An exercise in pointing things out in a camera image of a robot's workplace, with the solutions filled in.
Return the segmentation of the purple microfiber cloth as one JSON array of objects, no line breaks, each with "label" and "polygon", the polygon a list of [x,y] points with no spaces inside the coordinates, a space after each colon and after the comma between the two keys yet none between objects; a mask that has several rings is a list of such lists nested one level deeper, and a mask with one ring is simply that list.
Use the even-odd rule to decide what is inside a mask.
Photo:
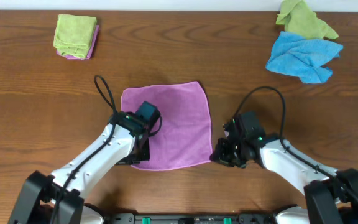
[{"label": "purple microfiber cloth", "polygon": [[134,112],[144,101],[161,113],[162,127],[149,138],[150,159],[133,167],[147,171],[168,171],[205,164],[213,152],[212,124],[208,99],[197,81],[127,88],[121,96],[121,110]]}]

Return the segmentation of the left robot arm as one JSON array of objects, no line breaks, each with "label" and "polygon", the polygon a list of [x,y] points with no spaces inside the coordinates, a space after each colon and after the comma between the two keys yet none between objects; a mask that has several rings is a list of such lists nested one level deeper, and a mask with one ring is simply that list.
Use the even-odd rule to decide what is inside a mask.
[{"label": "left robot arm", "polygon": [[98,212],[85,208],[85,199],[115,165],[150,159],[149,138],[162,117],[156,106],[143,102],[134,113],[111,115],[102,134],[65,166],[25,180],[9,223],[103,223]]}]

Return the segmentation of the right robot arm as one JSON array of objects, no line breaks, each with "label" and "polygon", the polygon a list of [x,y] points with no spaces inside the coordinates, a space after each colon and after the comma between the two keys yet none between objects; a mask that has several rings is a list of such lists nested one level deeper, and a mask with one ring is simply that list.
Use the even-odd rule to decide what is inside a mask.
[{"label": "right robot arm", "polygon": [[358,171],[337,170],[308,157],[277,134],[265,134],[254,112],[223,125],[210,159],[245,168],[254,161],[294,186],[306,208],[290,206],[272,216],[274,223],[358,223]]}]

